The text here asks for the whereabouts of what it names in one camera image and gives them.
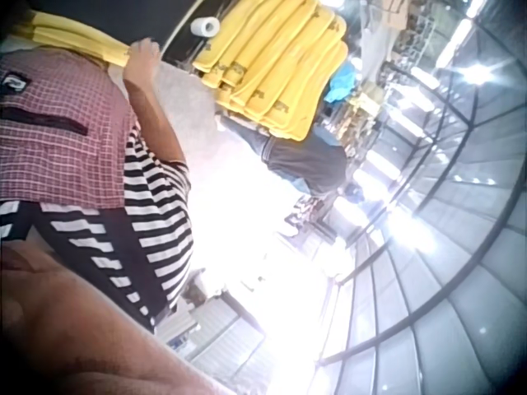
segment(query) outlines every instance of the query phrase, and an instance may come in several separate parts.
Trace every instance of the yellow sack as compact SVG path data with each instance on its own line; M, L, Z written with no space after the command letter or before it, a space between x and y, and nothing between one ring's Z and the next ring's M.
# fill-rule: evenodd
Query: yellow sack
M284 49L300 32L302 27L313 15L317 5L316 0L305 0L291 18L283 25L273 37L271 42L263 49L258 57L251 63L241 83L235 87L231 98L239 105L245 106L254 91L265 78L273 64L282 55Z
M311 129L313 123L313 117L317 104L319 103L322 90L328 83L329 78L337 71L342 62L347 57L347 46L344 42L340 41L330 53L327 54L326 59L320 65L320 70L310 79L310 83L305 87L302 92L301 102L298 105L295 112L299 114L298 122L295 123L292 129L281 130L271 129L270 133L274 136L281 138L290 138L301 142L307 136L307 133Z
M63 16L33 12L28 24L15 26L13 34L39 44L72 49L124 67L128 46L106 33Z
M216 102L225 107L230 108L230 102L231 102L231 93L232 93L232 86L228 86L227 84L223 84L219 87L219 89L216 90Z
M220 31L212 37L205 48L199 53L194 62L194 67L202 72L209 72L215 62L236 37L238 32L247 22L249 15L264 0L240 0L232 10L223 18Z
M213 89L220 86L223 73L234 61L236 55L240 53L253 34L258 31L259 27L281 2L282 0L266 0L250 15L247 23L244 24L240 33L232 40L211 71L203 76L201 80L203 84Z
M282 4L280 4L280 6L274 10L273 14L271 14L271 16L260 26L258 32L253 35L247 45L240 53L238 53L232 65L229 66L229 69L222 78L225 83L231 86L236 86L236 84L241 81L252 62L260 52L262 52L268 42L271 41L284 22L289 20L291 14L303 1L304 0L282 0Z
M342 38L345 31L346 22L342 17L336 16L320 39L301 58L285 89L265 114L263 118L265 122L276 124L279 128L287 128L291 124L294 109L305 86L310 83L311 76L318 70L329 50Z
M320 38L333 20L334 15L328 8L316 8L315 14L304 26L304 29L289 44L286 51L254 91L253 96L245 106L245 111L248 114L262 118L269 111L295 73L296 65L301 56Z

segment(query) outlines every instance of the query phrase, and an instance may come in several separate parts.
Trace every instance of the woman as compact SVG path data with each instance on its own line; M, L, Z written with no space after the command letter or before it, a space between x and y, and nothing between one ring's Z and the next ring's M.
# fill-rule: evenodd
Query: woman
M154 90L160 61L151 40L132 45L128 103L86 55L40 47L0 59L2 241L35 229L151 331L175 307L193 248L189 171Z

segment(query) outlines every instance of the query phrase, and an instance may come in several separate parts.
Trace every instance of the toilet paper roll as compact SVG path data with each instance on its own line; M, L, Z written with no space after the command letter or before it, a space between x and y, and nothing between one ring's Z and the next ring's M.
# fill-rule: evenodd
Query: toilet paper roll
M190 31L200 37L214 37L220 31L220 21L212 16L196 18L190 24Z

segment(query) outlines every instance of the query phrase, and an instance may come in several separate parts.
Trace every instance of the person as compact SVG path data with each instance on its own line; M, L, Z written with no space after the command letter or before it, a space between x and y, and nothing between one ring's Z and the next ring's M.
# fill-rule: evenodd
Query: person
M128 102L85 54L0 58L0 239L36 233L150 331L175 307L194 245L189 169L156 98L160 61L150 39L131 46Z
M217 114L219 129L228 129L245 140L268 169L289 181L297 190L323 198L346 179L346 151L337 139L319 125L296 142L268 137L235 120Z
M5 388L68 395L231 393L34 244L3 243L0 260Z

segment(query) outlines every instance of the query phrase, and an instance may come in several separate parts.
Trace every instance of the logo patch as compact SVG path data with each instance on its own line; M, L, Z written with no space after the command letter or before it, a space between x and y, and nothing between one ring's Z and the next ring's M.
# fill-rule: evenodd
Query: logo patch
M31 80L18 72L9 72L0 85L0 95L15 95L22 93L31 83Z

